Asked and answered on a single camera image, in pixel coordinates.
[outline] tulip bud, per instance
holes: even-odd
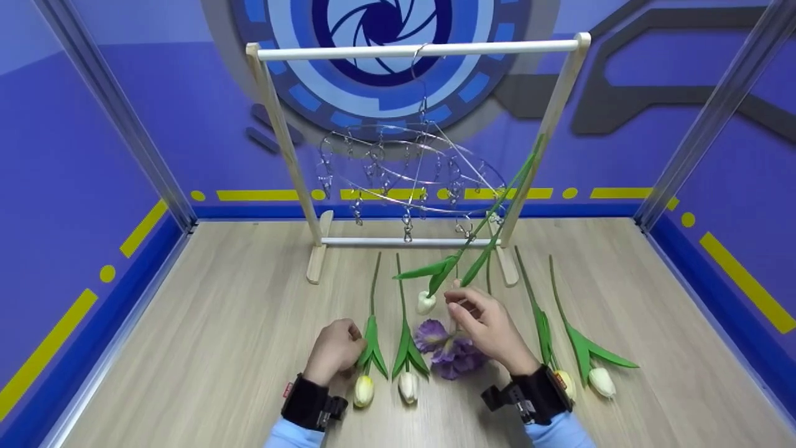
[[[428,291],[421,291],[417,295],[417,313],[425,316],[437,305],[437,296],[428,295]]]
[[[373,401],[373,381],[367,375],[357,378],[353,387],[353,405],[367,407]]]
[[[398,392],[406,404],[413,404],[417,401],[417,390],[419,389],[419,380],[417,375],[410,371],[402,371],[398,375]]]
[[[556,370],[553,372],[558,379],[559,384],[561,387],[564,388],[564,392],[567,393],[567,397],[570,400],[575,401],[575,397],[578,396],[578,389],[575,386],[575,383],[572,382],[572,377],[563,370]]]
[[[614,398],[616,386],[608,375],[608,371],[602,367],[591,369],[589,372],[589,383],[600,395],[607,399]]]

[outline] white horizontal bar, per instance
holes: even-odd
[[[404,242],[403,238],[321,238],[322,244],[329,246],[379,246],[379,247],[461,247],[464,238],[414,238],[412,242]],[[488,238],[474,239],[470,247],[486,247],[490,243]]]
[[[576,39],[568,41],[473,42],[469,44],[382,45],[373,47],[334,47],[302,49],[261,49],[261,61],[308,59],[354,59],[359,57],[454,56],[463,54],[515,54],[568,52],[578,48]]]

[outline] enclosure wall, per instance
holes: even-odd
[[[796,132],[794,70],[796,38],[791,37],[653,229],[792,415],[796,145],[759,123],[775,121]]]
[[[318,46],[330,38],[330,21],[363,2],[329,1],[322,8],[324,2],[309,1],[73,1],[200,216],[301,216],[284,162],[246,136],[246,127],[252,127],[275,147],[271,130],[252,116],[256,94],[242,48],[246,41],[264,48]],[[634,212],[766,2],[599,0],[588,8],[568,0],[434,4],[449,5],[428,25],[436,31],[423,28],[393,43],[592,34],[588,59],[525,210],[578,216]],[[352,43],[333,37],[331,45]],[[510,177],[530,150],[563,59],[562,54],[483,57],[472,65],[463,57],[438,60],[419,75],[430,98],[429,117]],[[373,67],[345,69],[328,61],[269,65],[289,106],[288,121],[314,197],[323,198],[314,149],[329,128],[376,116],[393,124],[417,121],[411,102],[419,101],[423,85],[407,74],[410,61],[403,63],[403,75],[381,78]],[[331,196],[316,202],[318,207],[350,215],[340,186]],[[441,201],[439,196],[444,193],[431,192],[434,201]],[[465,202],[478,200],[474,191],[466,192]],[[365,216],[400,212],[363,209]]]
[[[0,2],[0,446],[37,446],[180,234],[32,2]]]

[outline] circular logo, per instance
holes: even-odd
[[[241,39],[264,49],[515,41],[529,0],[233,0]],[[326,130],[391,139],[422,119],[441,128],[472,112],[508,72],[510,55],[268,62],[277,93]]]

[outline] hand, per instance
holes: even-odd
[[[445,292],[448,312],[485,355],[496,360],[510,375],[531,375],[541,365],[525,345],[509,312],[494,297],[478,288],[460,288]]]
[[[365,350],[359,328],[350,319],[338,319],[325,326],[304,368],[304,378],[318,386],[328,387],[339,372],[351,368]]]

